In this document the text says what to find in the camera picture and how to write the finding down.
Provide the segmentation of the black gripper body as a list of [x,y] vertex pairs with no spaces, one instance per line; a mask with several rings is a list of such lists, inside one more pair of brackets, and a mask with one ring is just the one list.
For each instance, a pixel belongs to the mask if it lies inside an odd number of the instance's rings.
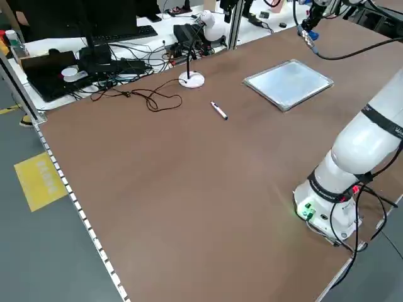
[[324,13],[324,6],[317,4],[317,3],[312,3],[310,10],[309,10],[309,17],[308,20],[310,22],[319,22]]

